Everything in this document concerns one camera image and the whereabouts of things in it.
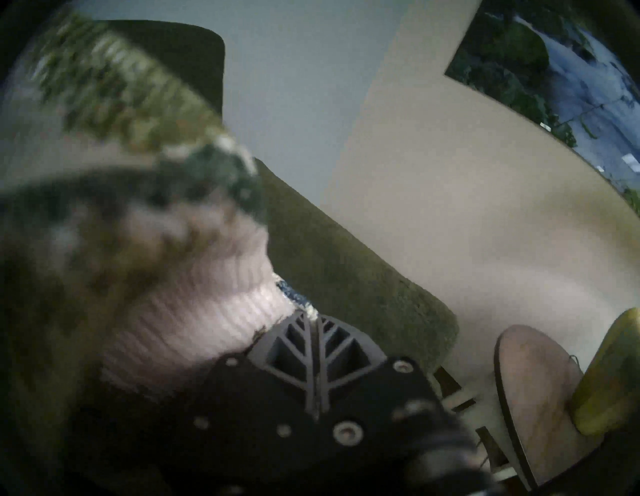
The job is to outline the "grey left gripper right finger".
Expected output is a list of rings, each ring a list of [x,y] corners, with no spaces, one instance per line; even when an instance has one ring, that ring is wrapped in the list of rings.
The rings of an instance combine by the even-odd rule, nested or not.
[[[440,476],[451,414],[407,356],[387,356],[363,332],[319,318],[319,420],[331,436],[326,464],[340,476]]]

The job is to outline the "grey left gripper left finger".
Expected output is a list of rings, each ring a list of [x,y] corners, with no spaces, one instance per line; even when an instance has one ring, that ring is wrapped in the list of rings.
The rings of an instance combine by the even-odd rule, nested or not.
[[[297,311],[213,365],[177,410],[170,476],[316,476],[314,322]]]

